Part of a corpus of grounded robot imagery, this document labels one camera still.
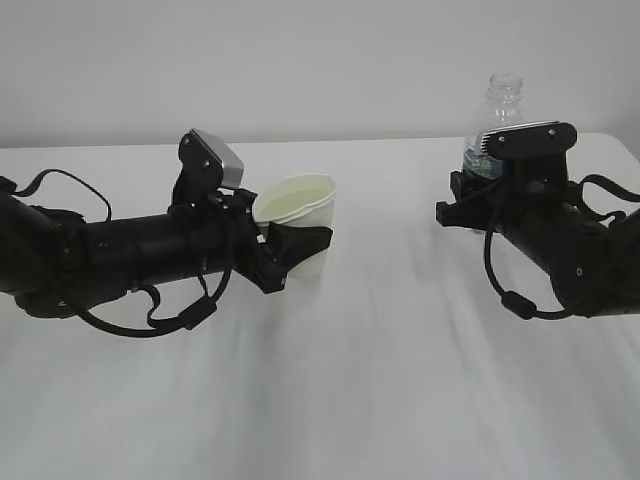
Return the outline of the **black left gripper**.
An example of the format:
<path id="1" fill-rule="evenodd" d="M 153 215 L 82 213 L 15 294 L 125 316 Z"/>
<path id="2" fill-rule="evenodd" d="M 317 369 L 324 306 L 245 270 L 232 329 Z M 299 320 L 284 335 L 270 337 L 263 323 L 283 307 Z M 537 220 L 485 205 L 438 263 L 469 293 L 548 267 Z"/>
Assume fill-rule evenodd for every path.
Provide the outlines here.
<path id="1" fill-rule="evenodd" d="M 333 230 L 326 226 L 292 227 L 271 222 L 266 241 L 252 214 L 256 198 L 255 192 L 244 188 L 230 194 L 217 191 L 209 195 L 209 201 L 221 215 L 224 236 L 230 243 L 233 270 L 264 294 L 282 291 L 285 273 L 320 275 Z"/>

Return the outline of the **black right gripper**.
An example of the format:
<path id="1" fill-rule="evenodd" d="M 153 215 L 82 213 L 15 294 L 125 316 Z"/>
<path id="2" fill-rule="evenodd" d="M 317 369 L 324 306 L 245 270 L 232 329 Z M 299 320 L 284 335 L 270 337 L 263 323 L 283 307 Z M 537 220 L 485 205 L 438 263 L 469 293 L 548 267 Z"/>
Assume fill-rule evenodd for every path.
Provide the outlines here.
<path id="1" fill-rule="evenodd" d="M 502 179 L 487 179 L 465 171 L 450 174 L 450 189 L 455 201 L 435 205 L 435 218 L 442 227 L 461 227 L 484 232 L 497 208 Z"/>

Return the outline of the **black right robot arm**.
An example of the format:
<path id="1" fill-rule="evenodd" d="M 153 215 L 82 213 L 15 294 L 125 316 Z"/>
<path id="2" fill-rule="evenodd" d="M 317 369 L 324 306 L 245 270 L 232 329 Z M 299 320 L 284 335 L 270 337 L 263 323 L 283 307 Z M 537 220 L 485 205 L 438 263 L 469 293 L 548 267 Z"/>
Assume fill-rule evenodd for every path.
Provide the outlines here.
<path id="1" fill-rule="evenodd" d="M 435 206 L 443 227 L 484 234 L 483 264 L 501 304 L 523 320 L 559 321 L 631 315 L 639 311 L 639 214 L 615 210 L 599 214 L 584 200 L 587 184 L 630 203 L 639 200 L 616 182 L 590 174 L 570 180 L 567 152 L 576 128 L 547 121 L 486 130 L 476 145 L 501 162 L 490 179 L 469 168 L 450 175 L 455 201 Z M 561 307 L 543 311 L 520 293 L 505 289 L 491 260 L 494 234 L 501 234 L 550 279 Z"/>

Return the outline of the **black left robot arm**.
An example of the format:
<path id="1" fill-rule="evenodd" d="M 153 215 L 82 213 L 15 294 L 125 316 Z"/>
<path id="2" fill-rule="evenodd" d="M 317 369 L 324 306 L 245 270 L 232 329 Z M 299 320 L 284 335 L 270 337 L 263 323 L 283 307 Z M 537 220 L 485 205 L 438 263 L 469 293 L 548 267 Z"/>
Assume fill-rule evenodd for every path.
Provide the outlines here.
<path id="1" fill-rule="evenodd" d="M 326 226 L 260 228 L 245 189 L 191 193 L 176 184 L 160 215 L 87 222 L 74 211 L 23 203 L 1 181 L 1 291 L 36 318 L 68 318 L 129 291 L 235 272 L 263 293 L 283 290 L 289 273 L 327 250 Z"/>

